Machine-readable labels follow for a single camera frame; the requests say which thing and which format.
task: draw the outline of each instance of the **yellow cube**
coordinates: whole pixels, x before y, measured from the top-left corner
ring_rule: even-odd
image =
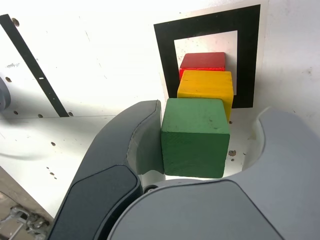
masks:
[[[185,70],[177,97],[221,99],[226,119],[229,121],[234,100],[231,72]]]

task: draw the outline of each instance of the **white wall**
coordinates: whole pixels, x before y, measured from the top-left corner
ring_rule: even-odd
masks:
[[[0,121],[0,165],[55,216],[83,155],[103,125],[142,100],[160,99],[164,107],[153,23],[236,2],[2,2],[0,14],[19,20],[18,30],[67,112],[75,117],[57,117],[0,28],[0,77],[12,80],[7,83],[12,104]],[[254,108],[232,111],[229,149],[237,154],[227,157],[225,175],[241,169],[251,123],[267,106],[299,115],[320,135],[318,9],[320,2],[315,0],[269,1]],[[12,63],[19,65],[7,67]]]

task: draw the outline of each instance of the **red cube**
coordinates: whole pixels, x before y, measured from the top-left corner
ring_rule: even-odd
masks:
[[[224,52],[187,53],[180,66],[180,81],[185,70],[225,71]]]

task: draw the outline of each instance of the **green cube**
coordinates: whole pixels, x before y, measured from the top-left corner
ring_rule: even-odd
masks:
[[[161,128],[166,175],[221,178],[229,139],[222,100],[168,99]]]

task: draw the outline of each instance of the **stacked blocks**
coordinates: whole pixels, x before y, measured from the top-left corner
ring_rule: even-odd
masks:
[[[221,99],[227,121],[229,121],[234,90],[229,71],[186,70],[183,73],[178,98]]]
[[[168,99],[161,129],[165,174],[221,178],[229,139],[222,100]]]
[[[161,129],[164,172],[221,178],[224,174],[234,98],[225,53],[188,53],[180,66],[178,98],[166,103]]]
[[[187,53],[179,69],[180,80],[185,70],[225,71],[226,57],[224,52]]]

